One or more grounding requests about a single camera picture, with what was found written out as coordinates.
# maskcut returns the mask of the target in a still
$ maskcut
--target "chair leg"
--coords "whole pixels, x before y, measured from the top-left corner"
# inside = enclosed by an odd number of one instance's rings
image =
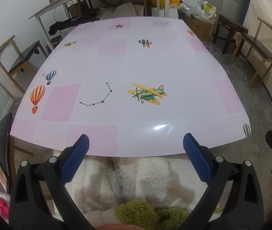
[[[36,71],[33,69],[32,64],[29,62],[25,62],[25,66],[28,68],[28,70],[30,70],[30,72],[35,76],[36,75]]]
[[[28,150],[25,150],[25,149],[22,149],[22,148],[20,148],[20,147],[18,147],[16,145],[14,145],[14,149],[17,150],[17,151],[19,151],[19,152],[22,152],[24,154],[27,154],[29,156],[33,156],[34,155],[32,152],[30,152]]]
[[[9,78],[14,83],[14,85],[19,89],[19,91],[25,94],[25,90],[14,80],[14,78],[11,76],[9,76]]]
[[[47,58],[48,57],[48,55],[46,54],[46,52],[45,52],[45,50],[44,50],[44,48],[42,47],[42,45],[41,45],[41,43],[39,42],[39,47],[40,47],[40,49],[41,49],[41,52],[44,54],[44,56]]]
[[[220,29],[220,17],[218,19],[218,24],[217,24],[217,27],[216,27],[213,43],[216,43],[216,41],[217,41],[217,37],[218,37],[218,34],[219,34],[219,29]]]
[[[272,63],[270,64],[270,66],[268,67],[266,73],[264,74],[264,76],[262,77],[262,79],[260,80],[260,83],[263,82],[264,78],[267,76],[267,74],[269,73],[270,69],[272,68]]]
[[[46,195],[44,195],[44,199],[45,200],[52,200],[53,198],[50,194],[46,194]]]
[[[235,34],[235,29],[233,27],[230,28],[230,31],[228,32],[228,37],[226,39],[224,48],[222,50],[222,54],[226,54],[226,51],[228,49],[228,46],[230,45],[231,39],[233,38],[234,34]]]
[[[256,70],[255,74],[253,75],[253,77],[250,79],[249,83],[247,84],[248,87],[251,86],[251,84],[253,83],[253,81],[255,80],[256,76],[258,75],[258,72],[260,71],[260,69],[263,67],[263,65],[265,64],[266,59],[263,59],[262,63],[260,64],[260,66],[258,67],[258,69]]]
[[[238,56],[238,54],[241,52],[241,49],[242,49],[242,46],[244,45],[244,39],[242,39],[241,43],[240,43],[240,46],[238,48],[238,51],[236,53],[236,57]]]
[[[250,47],[250,49],[249,49],[249,51],[248,51],[248,53],[247,53],[247,55],[246,55],[246,58],[244,59],[244,63],[245,62],[247,62],[247,60],[248,60],[248,58],[249,58],[249,56],[250,56],[250,54],[251,54],[251,52],[252,52],[252,46]]]
[[[240,46],[241,41],[242,41],[242,36],[239,37],[239,41],[238,41],[238,44],[237,44],[237,46],[236,46],[236,48],[235,48],[235,51],[234,51],[234,53],[233,53],[233,55],[232,55],[230,64],[232,64],[233,61],[234,61],[234,59],[235,59],[235,56],[236,56],[236,53],[238,52],[238,49],[239,49],[239,46]]]

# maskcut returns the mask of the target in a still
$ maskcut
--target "wooden stool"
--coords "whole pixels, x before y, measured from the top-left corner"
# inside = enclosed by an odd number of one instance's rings
[[[214,40],[213,43],[216,43],[217,37],[218,37],[218,33],[219,33],[219,29],[220,29],[220,25],[222,25],[223,27],[225,27],[229,32],[228,32],[228,37],[226,39],[225,42],[225,46],[223,48],[222,54],[225,54],[228,46],[230,44],[231,39],[233,38],[234,34],[236,32],[239,33],[248,33],[249,30],[247,28],[245,28],[243,25],[241,25],[238,22],[235,22],[233,19],[228,18],[226,16],[223,15],[219,15],[218,18],[218,24],[217,24],[217,28],[216,28],[216,32],[215,32],[215,36],[214,36]],[[241,51],[242,45],[244,44],[244,42],[241,42],[240,48],[238,49],[237,54],[239,54],[239,52]]]

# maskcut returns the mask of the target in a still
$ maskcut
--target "yellow biplane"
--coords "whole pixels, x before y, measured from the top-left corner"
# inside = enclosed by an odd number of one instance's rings
[[[164,92],[164,85],[161,85],[158,89],[148,88],[144,85],[132,84],[136,87],[136,90],[128,90],[130,94],[133,94],[133,98],[137,98],[138,101],[144,103],[144,100],[149,101],[153,104],[160,105],[160,102],[154,97],[164,98],[163,96],[168,96]]]

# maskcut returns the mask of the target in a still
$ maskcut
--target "floor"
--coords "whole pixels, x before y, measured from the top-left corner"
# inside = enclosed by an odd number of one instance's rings
[[[227,54],[223,55],[221,51],[224,43],[225,41],[218,39],[217,43],[213,44],[211,38],[204,45],[222,65],[235,87],[241,102],[247,110],[252,133],[246,139],[211,150],[213,154],[222,155],[229,162],[242,163],[248,159],[253,163],[263,194],[265,215],[267,215],[272,206],[272,150],[265,142],[265,134],[267,131],[272,130],[272,102],[264,86],[258,84],[259,79],[255,80],[253,87],[247,87],[254,70],[248,63],[243,64],[242,55],[239,55],[236,61],[230,65],[230,58],[235,46],[234,43],[231,43]],[[18,102],[16,101],[12,111],[16,112],[17,107]],[[16,167],[19,167],[20,162],[24,159],[29,160],[31,163],[45,162],[53,153],[50,149],[39,146],[33,148],[32,145],[18,140],[16,140],[15,144],[34,152],[33,157],[17,153]],[[229,182],[221,198],[221,205],[226,202],[230,185]]]

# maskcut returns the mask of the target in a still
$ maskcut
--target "cardboard box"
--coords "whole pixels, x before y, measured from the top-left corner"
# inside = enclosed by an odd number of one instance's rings
[[[189,16],[184,17],[183,21],[201,41],[208,41],[213,26],[212,24],[199,21]]]

